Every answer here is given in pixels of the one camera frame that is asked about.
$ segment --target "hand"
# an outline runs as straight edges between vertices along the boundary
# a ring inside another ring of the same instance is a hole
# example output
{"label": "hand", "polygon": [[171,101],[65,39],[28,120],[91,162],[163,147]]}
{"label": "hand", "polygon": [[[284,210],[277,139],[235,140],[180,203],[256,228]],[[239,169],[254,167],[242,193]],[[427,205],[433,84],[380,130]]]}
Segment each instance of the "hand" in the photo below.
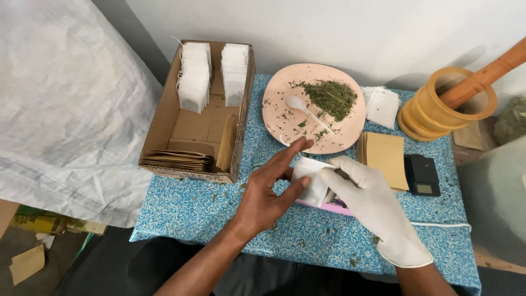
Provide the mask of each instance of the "hand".
{"label": "hand", "polygon": [[406,217],[382,172],[347,156],[326,161],[349,175],[345,180],[329,169],[322,169],[323,181],[342,199],[360,223],[380,238],[380,254],[399,267],[421,267],[433,262]]}
{"label": "hand", "polygon": [[292,182],[280,196],[272,190],[279,179],[290,181],[294,171],[289,167],[290,162],[299,151],[312,145],[313,140],[302,136],[250,174],[247,188],[231,220],[247,242],[271,228],[310,184],[310,177],[303,177]]}

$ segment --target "wooden pestle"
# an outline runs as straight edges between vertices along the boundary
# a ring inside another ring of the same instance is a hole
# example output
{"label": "wooden pestle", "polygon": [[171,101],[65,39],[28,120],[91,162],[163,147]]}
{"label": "wooden pestle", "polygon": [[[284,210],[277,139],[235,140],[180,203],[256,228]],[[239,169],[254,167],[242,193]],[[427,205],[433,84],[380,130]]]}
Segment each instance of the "wooden pestle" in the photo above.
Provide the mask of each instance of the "wooden pestle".
{"label": "wooden pestle", "polygon": [[486,67],[476,71],[469,77],[443,93],[440,100],[449,108],[455,110],[467,100],[482,92],[507,72],[526,62],[526,37],[515,44],[507,52],[491,62]]}

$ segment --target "bare hand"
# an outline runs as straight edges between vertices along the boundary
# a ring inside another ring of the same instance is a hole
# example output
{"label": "bare hand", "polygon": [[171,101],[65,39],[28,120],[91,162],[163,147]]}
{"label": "bare hand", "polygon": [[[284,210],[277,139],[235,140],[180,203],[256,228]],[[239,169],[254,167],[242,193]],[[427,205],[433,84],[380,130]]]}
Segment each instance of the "bare hand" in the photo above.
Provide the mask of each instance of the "bare hand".
{"label": "bare hand", "polygon": [[291,183],[280,196],[272,190],[274,183],[280,179],[290,182],[294,171],[289,167],[290,162],[299,151],[312,145],[314,140],[302,136],[250,174],[247,188],[231,221],[247,242],[261,231],[271,228],[310,184],[310,177],[303,177]]}

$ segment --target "pink plate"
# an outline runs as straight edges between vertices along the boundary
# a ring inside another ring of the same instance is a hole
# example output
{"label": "pink plate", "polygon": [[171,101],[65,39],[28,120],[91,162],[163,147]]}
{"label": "pink plate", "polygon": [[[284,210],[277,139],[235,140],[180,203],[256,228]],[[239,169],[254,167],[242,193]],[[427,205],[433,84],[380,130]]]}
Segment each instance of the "pink plate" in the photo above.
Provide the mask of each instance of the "pink plate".
{"label": "pink plate", "polygon": [[[324,133],[325,129],[312,117],[301,110],[291,109],[285,99],[295,95],[303,100],[307,109],[317,115],[321,109],[312,104],[302,87],[294,84],[305,81],[315,83],[316,80],[334,80],[346,83],[356,92],[358,98],[351,112],[342,121],[336,122],[332,116],[326,114],[319,119],[330,128],[334,134]],[[279,70],[270,80],[263,95],[263,121],[269,133],[278,141],[291,143],[304,135],[314,139],[314,146],[305,152],[313,154],[329,154],[343,151],[351,147],[360,136],[365,123],[365,101],[363,93],[354,79],[344,72],[319,64],[296,64]]]}

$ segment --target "white plastic spoon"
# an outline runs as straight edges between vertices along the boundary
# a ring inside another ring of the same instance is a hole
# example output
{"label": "white plastic spoon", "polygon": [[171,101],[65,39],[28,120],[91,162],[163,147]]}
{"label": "white plastic spoon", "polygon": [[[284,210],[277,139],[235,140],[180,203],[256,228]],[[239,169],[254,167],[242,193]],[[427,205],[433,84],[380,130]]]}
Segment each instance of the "white plastic spoon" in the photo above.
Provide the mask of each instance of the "white plastic spoon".
{"label": "white plastic spoon", "polygon": [[321,126],[323,126],[327,131],[329,131],[331,134],[334,134],[334,132],[331,131],[328,126],[326,126],[323,122],[321,122],[321,120],[319,120],[316,116],[314,116],[314,114],[312,114],[307,109],[307,107],[305,107],[305,103],[303,102],[302,99],[293,95],[293,96],[288,97],[285,100],[285,102],[287,102],[287,105],[289,105],[289,107],[298,109],[298,110],[302,110],[303,112],[307,113],[310,117],[314,118],[314,120],[316,120],[319,124],[321,124]]}

